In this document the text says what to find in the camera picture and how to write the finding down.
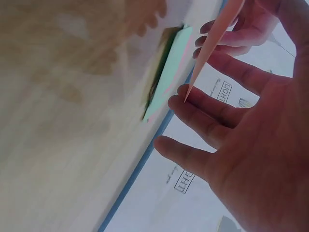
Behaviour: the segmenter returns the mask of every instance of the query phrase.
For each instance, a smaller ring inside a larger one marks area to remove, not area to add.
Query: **hand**
[[[244,229],[309,231],[309,7],[303,0],[260,0],[296,44],[294,77],[264,72],[221,52],[209,64],[260,95],[251,109],[234,108],[188,86],[170,108],[215,153],[161,136],[155,148],[206,180]]]
[[[204,24],[200,33],[208,33],[213,23],[214,20]],[[278,19],[261,7],[258,0],[246,0],[235,19],[233,31],[224,34],[216,49],[231,56],[246,54],[252,46],[263,44],[277,23]],[[201,47],[205,40],[206,36],[201,36],[196,40],[196,46]],[[194,52],[193,57],[197,58],[199,52],[200,48]]]

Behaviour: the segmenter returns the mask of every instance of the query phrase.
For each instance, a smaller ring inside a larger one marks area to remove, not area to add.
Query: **rectangular logo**
[[[224,81],[217,99],[221,102],[226,103],[228,96],[230,95],[231,89],[232,85]]]
[[[177,183],[175,184],[174,189],[185,194],[194,177],[195,177],[194,174],[184,170],[183,173],[180,175]]]

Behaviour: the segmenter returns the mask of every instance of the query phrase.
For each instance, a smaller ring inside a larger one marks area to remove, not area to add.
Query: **white surface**
[[[113,24],[104,28],[106,17],[110,20],[110,12],[104,12],[104,4],[125,1],[14,1],[20,2],[25,5],[16,12],[21,18],[25,17],[23,22],[19,22],[24,24],[17,27],[20,30],[14,30],[16,37],[14,34],[9,36],[18,38],[18,45],[29,43],[25,45],[24,56],[16,56],[21,59],[17,59],[18,64],[25,69],[19,69],[15,63],[8,66],[7,60],[0,58],[1,231],[95,231],[167,112],[167,108],[163,108],[152,123],[140,121],[144,110],[141,99],[147,83],[147,59],[155,50],[155,42],[159,42],[160,35],[156,30],[162,27],[148,27],[143,38],[133,35],[127,44],[121,45],[122,51],[131,49],[130,56],[119,52],[119,48],[111,51],[111,54],[120,53],[117,62],[124,67],[116,63],[112,64],[114,73],[111,75],[89,74],[83,72],[83,68],[89,68],[89,63],[94,62],[101,50],[108,46],[100,40],[102,34],[99,32],[103,31],[103,35],[105,32],[113,33],[110,30]],[[58,19],[51,21],[51,24],[61,24],[61,30],[52,25],[49,31],[50,24],[36,20],[58,14],[53,10],[63,2],[77,3],[77,10],[72,17],[60,14]],[[169,12],[180,5],[179,0],[168,2]],[[195,38],[199,27],[213,19],[219,6],[217,0],[194,2],[186,22],[194,26]],[[6,13],[1,8],[0,17],[6,17]],[[38,38],[35,38],[38,41],[43,39],[43,46],[33,43],[32,37],[25,39],[27,33],[23,32],[31,24],[34,24],[31,32],[38,33]],[[49,40],[49,33],[54,40]],[[10,38],[6,41],[7,36],[0,36],[0,40],[9,42]],[[89,37],[94,40],[83,41]],[[64,55],[60,60],[49,60],[49,55],[62,39],[66,42],[62,47]],[[144,46],[145,50],[135,50],[134,43]],[[33,49],[33,56],[29,56],[27,49],[31,52]],[[182,75],[178,83],[187,78],[192,68],[193,50],[194,43],[189,48],[185,65],[181,66]],[[62,65],[71,64],[73,56],[78,57],[74,62],[83,66],[73,65],[69,68],[74,70],[68,71]],[[103,62],[94,63],[100,70]],[[53,79],[48,79],[49,75],[45,77],[45,73],[41,78],[40,72],[34,80],[27,76],[32,74],[32,68],[41,64],[47,65],[47,72],[52,72]]]

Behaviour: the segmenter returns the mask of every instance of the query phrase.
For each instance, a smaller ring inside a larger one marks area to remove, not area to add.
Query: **palm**
[[[299,226],[306,221],[295,202],[299,193],[305,196],[297,187],[308,185],[302,183],[309,178],[308,159],[290,153],[305,144],[291,136],[296,118],[288,115],[295,112],[295,102],[293,94],[287,93],[292,82],[285,82],[285,86],[266,87],[259,103],[246,113],[205,169],[215,193],[252,231],[293,231],[288,228],[293,220]],[[299,182],[293,182],[296,176]]]
[[[182,86],[170,98],[170,108],[218,151],[211,154],[164,136],[154,145],[208,181],[248,231],[302,232],[309,228],[309,8],[301,0],[282,0],[279,9],[269,10],[275,9],[296,44],[293,79],[214,52],[209,64],[260,95],[259,102],[251,109],[234,108],[193,88],[183,103],[188,86]]]

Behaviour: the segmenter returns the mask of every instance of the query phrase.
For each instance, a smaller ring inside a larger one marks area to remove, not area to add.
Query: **knuckle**
[[[240,76],[240,83],[246,84],[249,78],[251,77],[251,75],[253,74],[254,70],[255,70],[255,67],[253,66],[246,68],[246,70]]]
[[[220,120],[224,120],[228,117],[228,112],[229,112],[229,106],[228,105],[224,105],[220,111],[219,111],[219,119]]]
[[[211,135],[213,133],[213,131],[215,130],[216,126],[217,126],[216,122],[211,122],[210,124],[208,124],[206,126],[206,131],[205,131],[206,135],[207,136]]]

